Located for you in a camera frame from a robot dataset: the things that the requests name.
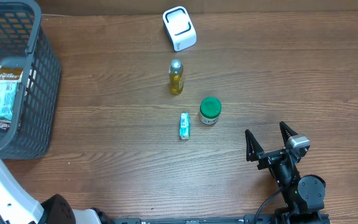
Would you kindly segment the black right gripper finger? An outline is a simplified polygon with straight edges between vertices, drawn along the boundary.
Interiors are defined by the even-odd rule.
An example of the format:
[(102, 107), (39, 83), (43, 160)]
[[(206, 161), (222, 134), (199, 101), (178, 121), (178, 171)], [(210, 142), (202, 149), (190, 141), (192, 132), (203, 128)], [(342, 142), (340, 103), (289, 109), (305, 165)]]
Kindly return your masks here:
[(245, 136), (246, 160), (251, 162), (259, 160), (259, 156), (264, 154), (264, 150), (249, 129), (245, 130)]
[(284, 121), (281, 121), (279, 123), (279, 126), (280, 126), (280, 131), (282, 134), (284, 145), (287, 144), (287, 141), (289, 140), (290, 137), (296, 136), (298, 134), (297, 132), (292, 130)]

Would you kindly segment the green lid jar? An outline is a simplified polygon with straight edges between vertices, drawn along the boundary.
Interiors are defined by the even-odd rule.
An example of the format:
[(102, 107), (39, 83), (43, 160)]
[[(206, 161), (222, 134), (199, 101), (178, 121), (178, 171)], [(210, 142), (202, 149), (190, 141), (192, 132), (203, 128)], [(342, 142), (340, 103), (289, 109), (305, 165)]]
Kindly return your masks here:
[(206, 97), (200, 104), (200, 121), (207, 125), (215, 124), (221, 114), (222, 104), (216, 97)]

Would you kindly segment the Kleenex tissue pack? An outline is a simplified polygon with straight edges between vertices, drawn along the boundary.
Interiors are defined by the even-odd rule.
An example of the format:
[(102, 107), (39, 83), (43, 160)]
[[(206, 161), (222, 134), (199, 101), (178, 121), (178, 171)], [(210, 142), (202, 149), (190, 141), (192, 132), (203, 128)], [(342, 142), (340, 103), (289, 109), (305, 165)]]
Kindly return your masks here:
[(190, 139), (191, 121), (188, 113), (182, 113), (180, 115), (180, 130), (179, 135), (182, 140)]

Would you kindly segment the yellow liquid bottle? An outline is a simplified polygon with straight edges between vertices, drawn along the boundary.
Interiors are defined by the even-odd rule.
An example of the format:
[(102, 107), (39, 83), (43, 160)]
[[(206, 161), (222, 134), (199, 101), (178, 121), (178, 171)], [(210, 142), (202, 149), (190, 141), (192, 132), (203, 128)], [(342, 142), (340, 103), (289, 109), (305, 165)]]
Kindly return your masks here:
[(169, 67), (170, 92), (179, 95), (183, 91), (183, 71), (184, 67), (179, 59), (173, 59)]

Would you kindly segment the brown teal snack bag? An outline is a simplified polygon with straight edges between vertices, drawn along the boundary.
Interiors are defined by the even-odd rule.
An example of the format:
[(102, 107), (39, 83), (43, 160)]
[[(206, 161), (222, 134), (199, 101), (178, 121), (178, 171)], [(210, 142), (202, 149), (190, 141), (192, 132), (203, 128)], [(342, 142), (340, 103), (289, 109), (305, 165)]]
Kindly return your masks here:
[(0, 65), (0, 129), (11, 127), (17, 87), (23, 71), (23, 68)]

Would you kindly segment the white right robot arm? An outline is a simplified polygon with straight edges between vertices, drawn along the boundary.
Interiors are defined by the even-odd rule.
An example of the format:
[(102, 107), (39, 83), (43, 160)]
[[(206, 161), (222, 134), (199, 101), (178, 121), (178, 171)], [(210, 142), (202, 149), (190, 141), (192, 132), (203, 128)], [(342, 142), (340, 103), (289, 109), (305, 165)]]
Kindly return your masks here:
[[(283, 147), (265, 152), (250, 130), (245, 130), (246, 160), (257, 161), (259, 170), (268, 169), (278, 185), (278, 190), (266, 199), (254, 216), (245, 216), (252, 223), (330, 223), (329, 215), (322, 214), (326, 182), (317, 175), (301, 176), (296, 164), (306, 155), (310, 140), (280, 122)], [(285, 206), (271, 215), (262, 215), (263, 208), (277, 195), (282, 195)]]

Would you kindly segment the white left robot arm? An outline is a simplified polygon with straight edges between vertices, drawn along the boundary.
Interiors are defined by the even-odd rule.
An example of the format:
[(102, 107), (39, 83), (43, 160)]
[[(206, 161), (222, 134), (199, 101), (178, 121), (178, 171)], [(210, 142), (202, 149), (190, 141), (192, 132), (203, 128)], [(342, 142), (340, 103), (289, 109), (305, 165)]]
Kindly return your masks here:
[(0, 159), (0, 223), (102, 224), (111, 219), (97, 208), (77, 210), (59, 194), (44, 202), (29, 195)]

